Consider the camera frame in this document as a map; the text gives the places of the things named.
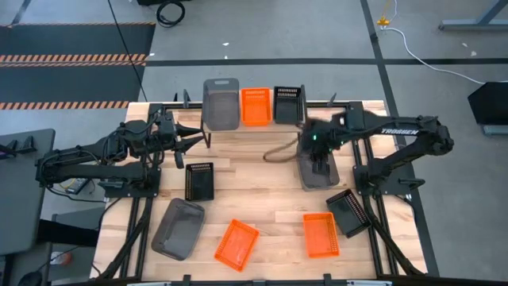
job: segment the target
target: wooden table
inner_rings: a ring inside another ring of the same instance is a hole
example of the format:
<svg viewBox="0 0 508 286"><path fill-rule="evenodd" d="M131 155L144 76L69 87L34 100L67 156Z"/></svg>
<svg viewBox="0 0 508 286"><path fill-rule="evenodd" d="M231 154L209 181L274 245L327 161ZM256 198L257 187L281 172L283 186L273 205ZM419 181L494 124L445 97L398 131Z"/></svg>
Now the wooden table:
<svg viewBox="0 0 508 286"><path fill-rule="evenodd" d="M386 115L383 101L365 101L364 108ZM330 118L339 111L339 108L308 110L309 116L314 118ZM181 124L199 127L201 110L173 112ZM125 120L146 120L147 113L148 103L130 103ZM333 279L375 278L367 231L347 239L337 228L341 249L339 257L307 257L302 215L328 211L326 199L347 188L355 188L352 176L355 161L350 144L343 146L340 151L334 151L340 183L327 191L305 192L294 160L284 164L269 164L262 159L265 151L294 138L296 133L215 133L210 149L201 141L184 156L185 164L213 162L215 169L215 199L198 203L206 210L206 222L194 252L185 261L165 257L150 247L170 201L184 198L184 169L176 168L168 152L161 166L160 194L153 203L142 279L182 280L184 274L191 274L192 280L320 280L323 273L331 273ZM374 136L371 144L375 157L384 157L395 151L391 136ZM362 145L360 150L363 162L366 162ZM295 147L288 149L285 154L294 151ZM393 196L385 196L384 202L394 241L424 272L425 261L411 208ZM125 241L131 204L132 199L122 199L102 221L94 258L95 265L101 270L113 260ZM254 226L261 233L243 272L236 272L214 260L215 250L232 218ZM388 273L385 248L381 239L378 240L383 269ZM137 250L138 246L135 245L129 275L134 274ZM91 275L96 276L95 271L92 270Z"/></svg>

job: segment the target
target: gray floor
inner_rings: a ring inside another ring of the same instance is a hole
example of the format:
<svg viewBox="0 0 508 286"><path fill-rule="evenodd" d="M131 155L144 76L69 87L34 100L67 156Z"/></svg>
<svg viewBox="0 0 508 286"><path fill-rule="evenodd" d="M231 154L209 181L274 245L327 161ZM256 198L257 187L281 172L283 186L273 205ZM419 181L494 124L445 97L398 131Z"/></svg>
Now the gray floor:
<svg viewBox="0 0 508 286"><path fill-rule="evenodd" d="M9 24L22 0L0 2L0 25ZM112 0L119 21L155 21L154 7ZM369 0L375 20L385 1ZM422 58L508 57L508 33L441 32L441 19L474 18L490 1L399 0L393 27ZM373 58L357 0L194 0L187 16L172 29L156 27L151 60L255 58ZM508 9L500 18L508 18ZM111 22L105 0L32 0L25 23ZM402 38L380 33L385 58L408 58ZM479 80L508 79L508 66L447 66ZM508 280L508 228L504 188L508 141L484 137L472 117L467 96L479 85L422 66L388 66L401 115L439 115L449 126L455 149L444 157L414 164L427 181L421 197L442 276ZM143 84L149 100L169 101L183 88L201 100L202 82L234 76L242 87L304 83L309 99L384 99L376 66L266 65L146 68ZM0 133L52 127L56 148L98 140L125 116L124 110L1 111ZM101 190L83 197L98 198ZM46 195L43 217L96 207Z"/></svg>

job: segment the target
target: desk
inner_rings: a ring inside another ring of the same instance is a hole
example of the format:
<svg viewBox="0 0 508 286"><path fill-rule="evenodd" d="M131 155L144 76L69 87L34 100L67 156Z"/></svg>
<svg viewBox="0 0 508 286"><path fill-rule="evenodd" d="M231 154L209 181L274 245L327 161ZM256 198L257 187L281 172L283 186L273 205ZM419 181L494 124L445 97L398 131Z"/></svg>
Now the desk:
<svg viewBox="0 0 508 286"><path fill-rule="evenodd" d="M366 101L364 108L386 115L383 101ZM314 118L330 118L340 110L309 108L308 113ZM147 113L148 103L131 103L125 120L146 120ZM198 128L200 125L200 109L173 110L173 113L175 120L185 126ZM215 200L198 203L206 210L206 222L194 252L185 261L172 260L150 248L170 201L184 198L184 169L177 169L171 154L167 153L167 160L161 166L160 193L153 201L142 280L180 281L184 274L190 274L192 280L321 280L323 273L330 273L333 279L375 278L367 231L347 239L337 228L341 249L339 257L307 257L302 215L327 211L326 199L347 188L354 189L352 166L355 160L351 144L335 151L340 183L330 190L305 192L294 160L269 164L262 159L265 151L294 138L296 133L215 133L210 149L201 141L187 153L185 164L214 163ZM394 140L390 136L374 136L371 144L376 157L395 151ZM289 155L294 150L295 147L288 149L282 155ZM365 162L367 158L361 142L360 150ZM417 268L425 271L411 208L391 196L385 196L384 202L395 242ZM122 199L102 221L94 257L95 265L101 270L114 259L125 241L131 204L132 199ZM215 250L232 218L254 226L261 233L243 272L236 272L214 260ZM383 269L387 273L387 255L380 238L378 241ZM137 250L138 246L134 245L129 276L134 274Z"/></svg>

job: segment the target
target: orange basket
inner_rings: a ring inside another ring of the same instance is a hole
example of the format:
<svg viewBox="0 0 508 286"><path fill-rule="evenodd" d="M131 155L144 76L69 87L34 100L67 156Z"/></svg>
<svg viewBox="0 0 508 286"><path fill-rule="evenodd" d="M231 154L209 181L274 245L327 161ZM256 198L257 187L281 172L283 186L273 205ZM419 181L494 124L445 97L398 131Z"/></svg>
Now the orange basket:
<svg viewBox="0 0 508 286"><path fill-rule="evenodd" d="M243 222L234 219L215 252L215 259L232 269L242 272L251 256L260 232Z"/></svg>
<svg viewBox="0 0 508 286"><path fill-rule="evenodd" d="M310 258L339 256L339 242L333 213L304 214L303 229Z"/></svg>
<svg viewBox="0 0 508 286"><path fill-rule="evenodd" d="M246 126L265 126L271 122L270 88L241 90L241 121Z"/></svg>

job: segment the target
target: black metal frame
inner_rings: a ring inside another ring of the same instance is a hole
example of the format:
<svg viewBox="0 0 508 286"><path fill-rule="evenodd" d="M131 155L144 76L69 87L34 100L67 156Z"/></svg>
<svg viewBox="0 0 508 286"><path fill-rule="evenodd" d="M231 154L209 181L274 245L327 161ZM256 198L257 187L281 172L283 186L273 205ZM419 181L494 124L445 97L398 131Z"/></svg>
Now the black metal frame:
<svg viewBox="0 0 508 286"><path fill-rule="evenodd" d="M308 108L350 108L351 103L352 102L309 101L309 102L306 102L305 112L307 111ZM354 104L356 104L356 105L361 104L361 102L354 102ZM171 102L171 103L164 103L163 108L164 108L164 110L201 109L202 104L200 102L187 102L187 104L184 102ZM210 143L211 143L210 142L211 134L209 133L208 137L206 137L204 130L202 130L202 134L205 137L206 145L209 148ZM365 148L366 148L365 151L366 151L367 157L369 159L373 158L374 155L373 155L370 141L368 139L366 139L366 140L364 140L364 143L365 143ZM358 141L354 141L352 143L352 148L353 148L356 166L362 165ZM130 211L128 229L127 229L127 236L129 236L129 234L133 231L133 226L136 224L137 210L139 208L139 203L140 203L139 199L133 199L133 204L131 206L131 211ZM146 203L148 205L145 207L148 207L149 208L148 211L151 212L152 211L152 199L147 199ZM378 198L376 198L376 204L378 207L378 216L379 216L380 222L382 223L384 230L389 234L390 230L389 230L388 223L387 223L387 215L386 215L382 196L379 196ZM420 204L421 205L421 201L414 200L413 204ZM421 213L415 214L415 217L418 216L420 218L418 221L415 221L415 223L418 223L418 222L425 223L425 219L424 219L425 216L423 214L423 209L421 207L414 208L414 211L415 212L421 211ZM381 256L379 253L379 244L378 244L376 232L373 228L369 228L368 232L369 232L369 242L371 245L372 260L373 260L374 266L375 266L375 273L376 273L377 277L381 277L383 275L383 265L381 263ZM146 247L148 244L147 236L148 236L148 226L143 230L143 232L141 233L141 236L140 236L141 239L140 239L139 251L138 251L138 256L137 256L136 272L135 272L135 276L134 276L139 280L142 279L143 266L144 266L144 255L145 255ZM424 253L428 252L428 251L432 252L431 249L425 249L423 246L422 246L422 248L423 248ZM389 265L390 265L391 274L398 275L397 263L396 263L393 255L391 254L391 251L389 249L387 249L387 253L388 253L388 261L389 261ZM129 268L129 257L130 256L127 256L125 258L125 260L123 261L123 264L121 266L121 271L120 271L120 278L127 277L127 272L128 272L128 268ZM436 264L435 261L425 261L425 262L427 264ZM324 280L192 281L189 284L186 283L185 280L183 280L183 281L172 281L171 285L190 285L190 284L192 284L192 285L206 286L206 285L235 285L235 284L252 284L252 285L255 285L255 284L258 284L258 285L266 285L266 284L270 284L270 285L323 285L323 284L329 285L331 283L333 283L333 284L347 284L347 280L332 280L331 276L329 276L329 274L325 274L324 278L325 278Z"/></svg>

